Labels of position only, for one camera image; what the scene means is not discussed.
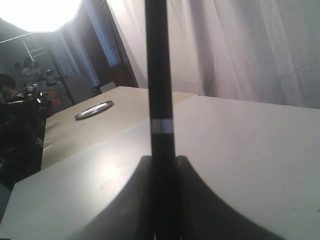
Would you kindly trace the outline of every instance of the bright light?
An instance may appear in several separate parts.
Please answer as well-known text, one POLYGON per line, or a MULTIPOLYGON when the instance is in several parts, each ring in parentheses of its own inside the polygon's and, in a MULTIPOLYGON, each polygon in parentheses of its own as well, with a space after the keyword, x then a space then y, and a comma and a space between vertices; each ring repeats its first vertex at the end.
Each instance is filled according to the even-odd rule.
POLYGON ((28 32, 53 32, 76 17, 82 0, 0 0, 0 18, 28 32))

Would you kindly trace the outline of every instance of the white backdrop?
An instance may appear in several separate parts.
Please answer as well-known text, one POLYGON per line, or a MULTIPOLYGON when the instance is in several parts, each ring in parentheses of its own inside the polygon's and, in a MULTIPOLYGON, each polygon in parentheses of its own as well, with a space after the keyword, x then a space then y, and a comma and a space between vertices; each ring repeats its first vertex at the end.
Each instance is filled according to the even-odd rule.
MULTIPOLYGON (((107 0, 141 88, 144 0, 107 0)), ((320 1, 167 0, 172 87, 320 108, 320 1)))

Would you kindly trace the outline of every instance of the white band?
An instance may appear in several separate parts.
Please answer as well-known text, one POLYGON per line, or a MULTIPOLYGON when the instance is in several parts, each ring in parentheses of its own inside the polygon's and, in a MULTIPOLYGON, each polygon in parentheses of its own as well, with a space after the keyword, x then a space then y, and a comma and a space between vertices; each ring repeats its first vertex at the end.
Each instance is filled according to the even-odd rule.
POLYGON ((173 134, 174 121, 172 119, 151 119, 151 133, 173 134))

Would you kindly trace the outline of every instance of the white table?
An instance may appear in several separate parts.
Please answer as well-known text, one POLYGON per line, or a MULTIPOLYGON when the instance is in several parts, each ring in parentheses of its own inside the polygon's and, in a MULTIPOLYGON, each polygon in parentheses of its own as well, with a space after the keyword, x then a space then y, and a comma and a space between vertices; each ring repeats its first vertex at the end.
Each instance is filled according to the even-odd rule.
MULTIPOLYGON (((177 154, 226 203, 285 239, 319 239, 320 110, 193 96, 174 115, 177 154)), ((149 135, 146 120, 16 184, 0 237, 72 239, 150 154, 149 135)))
MULTIPOLYGON (((173 104, 194 94, 173 92, 173 104)), ((149 117, 148 90, 120 86, 81 102, 47 119, 41 169, 94 146, 149 117), (75 121, 81 111, 104 101, 114 106, 94 117, 75 121)))

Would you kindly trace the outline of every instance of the metal plate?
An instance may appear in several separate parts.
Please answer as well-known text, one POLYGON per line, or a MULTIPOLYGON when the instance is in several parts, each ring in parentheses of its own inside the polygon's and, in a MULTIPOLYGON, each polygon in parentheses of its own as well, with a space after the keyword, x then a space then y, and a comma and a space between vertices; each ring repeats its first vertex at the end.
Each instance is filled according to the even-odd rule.
POLYGON ((75 120, 82 120, 97 115, 104 110, 110 108, 114 104, 113 101, 104 101, 97 105, 91 106, 74 116, 75 120))

